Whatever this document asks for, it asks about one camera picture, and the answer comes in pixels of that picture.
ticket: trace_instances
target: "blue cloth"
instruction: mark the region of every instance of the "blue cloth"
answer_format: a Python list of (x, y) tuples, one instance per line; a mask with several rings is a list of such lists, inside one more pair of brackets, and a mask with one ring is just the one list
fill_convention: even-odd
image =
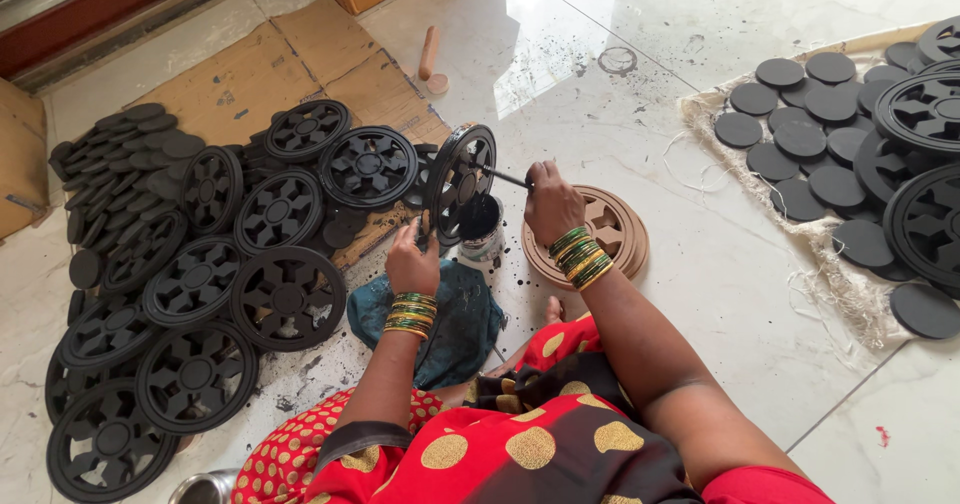
[[(393, 303), (386, 273), (355, 289), (346, 301), (350, 331), (374, 349)], [(482, 271), (440, 260), (437, 319), (416, 352), (414, 387), (429, 391), (474, 378), (496, 347), (502, 321)]]

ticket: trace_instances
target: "woman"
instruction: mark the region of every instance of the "woman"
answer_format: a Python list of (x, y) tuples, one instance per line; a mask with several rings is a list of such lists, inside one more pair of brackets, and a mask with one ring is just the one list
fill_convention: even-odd
[[(411, 390), (440, 269), (437, 240), (421, 253), (401, 228), (393, 310), (363, 378), (267, 436), (233, 504), (830, 503), (586, 235), (557, 166), (529, 176), (527, 225), (592, 316), (544, 326), (491, 375)], [(548, 320), (559, 313), (552, 298)]]

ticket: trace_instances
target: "white tile floor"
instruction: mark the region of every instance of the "white tile floor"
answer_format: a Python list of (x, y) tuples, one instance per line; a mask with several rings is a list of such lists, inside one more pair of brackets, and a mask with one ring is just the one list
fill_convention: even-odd
[[(54, 86), (43, 97), (49, 142), (75, 138), (267, 17), (312, 1), (225, 0)], [(837, 502), (853, 504), (947, 501), (955, 489), (960, 401), (951, 391), (960, 376), (960, 339), (913, 340), (881, 352), (851, 344), (830, 306), (811, 306), (787, 284), (793, 272), (810, 269), (808, 253), (734, 180), (720, 178), (721, 168), (702, 172), (714, 158), (695, 144), (678, 141), (665, 155), (681, 129), (675, 104), (769, 57), (956, 12), (952, 0), (388, 0), (358, 20), (411, 65), (426, 28), (440, 27), (437, 71), (451, 86), (431, 97), (433, 105), (451, 125), (490, 126), (500, 168), (521, 174), (535, 159), (554, 158), (569, 179), (627, 201), (649, 228), (652, 246), (634, 283), (740, 408)], [(631, 56), (636, 68), (622, 76), (601, 67), (616, 68)], [(494, 193), (506, 207), (511, 251), (490, 282), (510, 315), (497, 343), (509, 355), (539, 327), (546, 297), (563, 294), (571, 315), (583, 305), (529, 269), (517, 242), (522, 194), (505, 184)], [(0, 489), (20, 502), (65, 501), (43, 472), (50, 423), (42, 399), (72, 291), (65, 224), (59, 209), (0, 247), (0, 385), (7, 392)], [(349, 272), (348, 284), (366, 282), (382, 264), (382, 254), (369, 255)], [(370, 353), (345, 331), (346, 320), (316, 349), (267, 356), (250, 406), (126, 502), (166, 502), (188, 475), (239, 465), (248, 446), (288, 416), (281, 402), (303, 409), (354, 384)], [(487, 362), (499, 363), (496, 356)]]

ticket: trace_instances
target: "wooden stick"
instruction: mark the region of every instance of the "wooden stick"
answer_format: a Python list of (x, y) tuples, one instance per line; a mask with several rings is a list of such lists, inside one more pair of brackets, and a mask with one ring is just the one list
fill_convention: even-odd
[(440, 29), (431, 25), (426, 30), (423, 41), (423, 54), (420, 56), (419, 76), (426, 81), (433, 75), (433, 62), (437, 58), (437, 46), (440, 43)]

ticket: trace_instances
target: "paint stain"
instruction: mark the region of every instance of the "paint stain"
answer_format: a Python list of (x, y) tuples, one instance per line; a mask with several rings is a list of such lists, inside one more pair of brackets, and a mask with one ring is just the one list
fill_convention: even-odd
[(876, 426), (876, 432), (880, 434), (880, 444), (881, 448), (887, 448), (890, 446), (890, 433), (883, 428), (883, 425)]

